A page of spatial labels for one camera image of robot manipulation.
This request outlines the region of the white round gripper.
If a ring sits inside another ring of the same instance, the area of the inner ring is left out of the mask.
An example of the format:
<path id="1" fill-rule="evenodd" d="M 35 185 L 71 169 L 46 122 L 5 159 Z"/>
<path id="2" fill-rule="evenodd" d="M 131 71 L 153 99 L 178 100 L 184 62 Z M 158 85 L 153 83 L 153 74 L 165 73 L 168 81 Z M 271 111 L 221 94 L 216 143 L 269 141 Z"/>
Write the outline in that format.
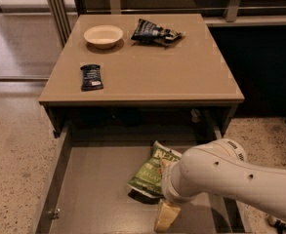
<path id="1" fill-rule="evenodd" d="M 157 217 L 154 223 L 155 232 L 166 232 L 181 211 L 181 207 L 178 205 L 188 203 L 194 199 L 194 196 L 183 196 L 174 187 L 172 182 L 172 169 L 176 166 L 176 162 L 171 163 L 170 160 L 166 159 L 160 160 L 160 171 L 162 173 L 161 189 L 166 200 L 161 199 L 159 201 Z"/>

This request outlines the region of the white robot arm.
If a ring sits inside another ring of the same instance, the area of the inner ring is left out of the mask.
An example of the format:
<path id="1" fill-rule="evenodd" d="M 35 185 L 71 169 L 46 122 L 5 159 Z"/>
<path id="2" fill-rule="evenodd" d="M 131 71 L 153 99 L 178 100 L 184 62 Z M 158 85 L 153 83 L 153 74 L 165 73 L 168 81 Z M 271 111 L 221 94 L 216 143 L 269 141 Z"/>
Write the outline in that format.
<path id="1" fill-rule="evenodd" d="M 286 170 L 245 161 L 241 145 L 228 138 L 196 145 L 162 172 L 164 198 L 173 204 L 209 193 L 250 205 L 286 222 Z"/>

